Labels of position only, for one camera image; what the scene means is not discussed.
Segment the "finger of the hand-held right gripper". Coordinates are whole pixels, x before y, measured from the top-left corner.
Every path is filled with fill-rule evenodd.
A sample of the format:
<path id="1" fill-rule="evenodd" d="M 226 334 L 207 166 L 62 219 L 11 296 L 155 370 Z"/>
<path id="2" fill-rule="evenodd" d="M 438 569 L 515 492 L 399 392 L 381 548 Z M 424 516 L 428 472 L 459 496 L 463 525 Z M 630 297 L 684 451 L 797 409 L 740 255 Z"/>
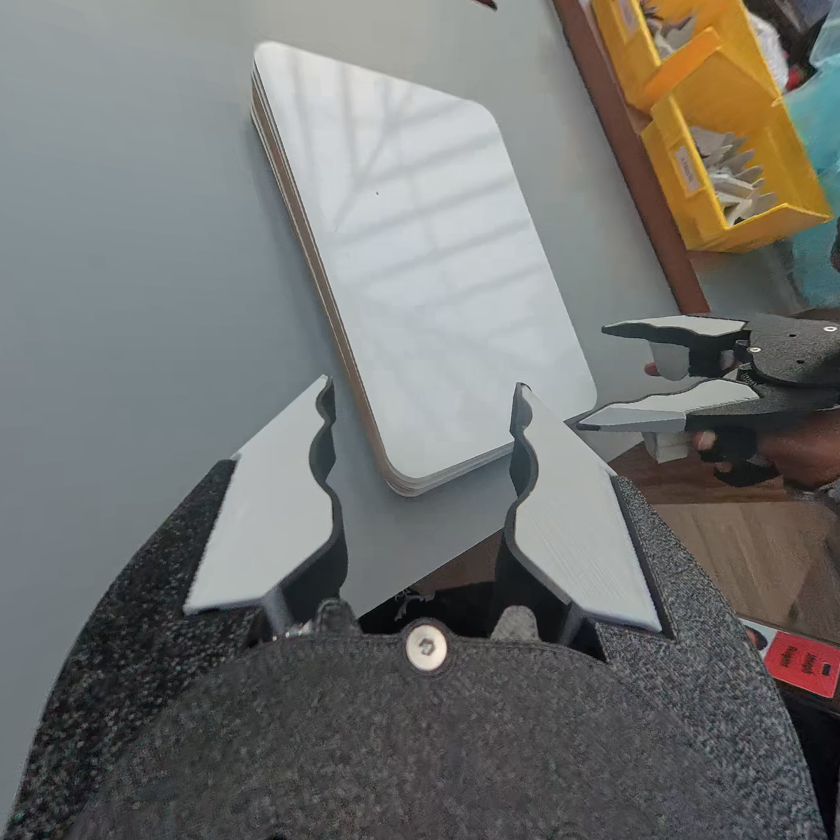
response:
<path id="1" fill-rule="evenodd" d="M 749 384 L 714 379 L 700 382 L 682 392 L 652 394 L 634 402 L 608 404 L 576 422 L 580 431 L 635 432 L 643 437 L 653 459 L 684 459 L 690 452 L 689 416 L 735 407 L 754 411 L 760 394 Z"/>
<path id="2" fill-rule="evenodd" d="M 671 382 L 725 376 L 734 364 L 739 342 L 749 338 L 746 321 L 704 314 L 615 322 L 602 326 L 602 332 L 647 342 L 654 375 Z"/>

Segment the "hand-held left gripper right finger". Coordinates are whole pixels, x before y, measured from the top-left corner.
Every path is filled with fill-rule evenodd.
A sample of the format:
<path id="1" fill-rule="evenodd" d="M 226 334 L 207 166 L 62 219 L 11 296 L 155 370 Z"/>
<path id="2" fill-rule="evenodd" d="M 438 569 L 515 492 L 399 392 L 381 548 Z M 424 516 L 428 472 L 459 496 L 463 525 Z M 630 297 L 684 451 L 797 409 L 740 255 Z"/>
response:
<path id="1" fill-rule="evenodd" d="M 526 606 L 539 636 L 561 645 L 597 623 L 662 634 L 614 470 L 524 383 L 513 395 L 510 431 L 516 499 L 497 567 L 501 609 Z"/>

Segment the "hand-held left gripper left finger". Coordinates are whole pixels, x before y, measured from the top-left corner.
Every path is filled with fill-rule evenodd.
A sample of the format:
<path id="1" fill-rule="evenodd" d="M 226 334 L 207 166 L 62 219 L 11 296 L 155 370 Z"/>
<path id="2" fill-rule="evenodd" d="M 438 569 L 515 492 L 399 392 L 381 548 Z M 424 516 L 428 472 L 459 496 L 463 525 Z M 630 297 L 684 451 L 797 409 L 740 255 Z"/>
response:
<path id="1" fill-rule="evenodd" d="M 257 608 L 273 637 L 310 630 L 348 573 L 332 378 L 321 375 L 234 454 L 184 614 Z"/>

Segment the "stack of white boards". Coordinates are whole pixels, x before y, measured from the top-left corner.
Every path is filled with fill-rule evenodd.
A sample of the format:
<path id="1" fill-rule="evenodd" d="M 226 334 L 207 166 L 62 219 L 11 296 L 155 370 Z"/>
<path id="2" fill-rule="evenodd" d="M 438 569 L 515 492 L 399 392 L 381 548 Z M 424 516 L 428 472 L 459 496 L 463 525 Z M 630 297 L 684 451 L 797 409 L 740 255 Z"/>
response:
<path id="1" fill-rule="evenodd" d="M 590 367 L 491 113 L 267 41 L 251 113 L 374 458 L 417 497 L 511 451 L 529 385 L 560 419 Z"/>

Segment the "person's right hand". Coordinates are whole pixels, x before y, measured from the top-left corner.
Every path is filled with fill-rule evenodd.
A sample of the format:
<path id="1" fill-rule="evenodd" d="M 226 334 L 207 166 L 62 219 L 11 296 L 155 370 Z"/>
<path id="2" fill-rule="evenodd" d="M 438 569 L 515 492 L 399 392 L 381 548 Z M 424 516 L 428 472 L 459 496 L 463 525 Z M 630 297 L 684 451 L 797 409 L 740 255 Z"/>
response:
<path id="1" fill-rule="evenodd" d="M 730 487 L 755 487 L 781 478 L 785 487 L 838 496 L 839 410 L 812 413 L 786 427 L 706 429 L 691 435 L 700 458 Z"/>

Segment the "teal plastic bag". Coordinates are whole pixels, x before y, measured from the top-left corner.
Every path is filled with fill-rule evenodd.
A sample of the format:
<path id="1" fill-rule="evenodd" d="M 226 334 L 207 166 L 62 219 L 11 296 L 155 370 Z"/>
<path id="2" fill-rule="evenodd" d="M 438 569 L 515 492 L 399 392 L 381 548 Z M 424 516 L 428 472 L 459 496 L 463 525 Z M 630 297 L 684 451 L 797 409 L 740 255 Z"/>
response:
<path id="1" fill-rule="evenodd" d="M 793 277 L 811 307 L 837 307 L 839 212 L 839 56 L 786 94 L 785 104 L 829 204 L 829 221 L 792 239 Z"/>

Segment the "pile of grey plastic parts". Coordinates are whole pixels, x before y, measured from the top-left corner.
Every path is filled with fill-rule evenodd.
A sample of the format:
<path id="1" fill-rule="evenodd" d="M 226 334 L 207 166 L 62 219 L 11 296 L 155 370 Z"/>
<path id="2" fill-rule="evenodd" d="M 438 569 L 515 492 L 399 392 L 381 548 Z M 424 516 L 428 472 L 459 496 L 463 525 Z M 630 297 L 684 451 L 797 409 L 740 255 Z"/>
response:
<path id="1" fill-rule="evenodd" d="M 696 13 L 667 17 L 654 2 L 640 1 L 639 6 L 660 60 L 666 60 L 690 42 L 697 26 Z"/>
<path id="2" fill-rule="evenodd" d="M 764 189 L 762 165 L 754 160 L 755 150 L 747 149 L 745 136 L 698 125 L 691 125 L 689 134 L 727 225 L 745 222 L 777 204 L 775 193 Z"/>

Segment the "yellow parts bins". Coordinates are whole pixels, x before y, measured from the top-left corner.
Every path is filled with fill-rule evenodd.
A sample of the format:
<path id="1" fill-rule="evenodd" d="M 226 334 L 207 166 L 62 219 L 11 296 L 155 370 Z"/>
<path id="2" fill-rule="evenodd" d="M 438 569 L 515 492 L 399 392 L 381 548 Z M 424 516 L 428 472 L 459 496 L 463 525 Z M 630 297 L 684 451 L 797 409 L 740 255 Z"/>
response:
<path id="1" fill-rule="evenodd" d="M 553 6 L 678 313 L 711 309 L 697 269 L 705 277 L 719 277 L 723 290 L 730 293 L 747 291 L 751 283 L 759 292 L 767 293 L 783 286 L 793 302 L 779 304 L 777 312 L 792 312 L 796 307 L 829 308 L 809 306 L 795 283 L 792 239 L 796 234 L 746 253 L 686 248 L 642 142 L 641 133 L 649 124 L 651 109 L 641 112 L 625 99 L 589 2 L 553 2 Z"/>

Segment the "red badge card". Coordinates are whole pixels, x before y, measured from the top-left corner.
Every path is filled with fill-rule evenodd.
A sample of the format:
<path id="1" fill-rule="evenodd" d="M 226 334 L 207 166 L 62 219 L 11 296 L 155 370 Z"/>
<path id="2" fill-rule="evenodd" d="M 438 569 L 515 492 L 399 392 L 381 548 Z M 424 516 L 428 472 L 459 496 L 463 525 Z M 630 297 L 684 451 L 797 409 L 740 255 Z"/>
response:
<path id="1" fill-rule="evenodd" d="M 838 699 L 837 646 L 748 618 L 739 621 L 774 679 L 815 697 Z"/>

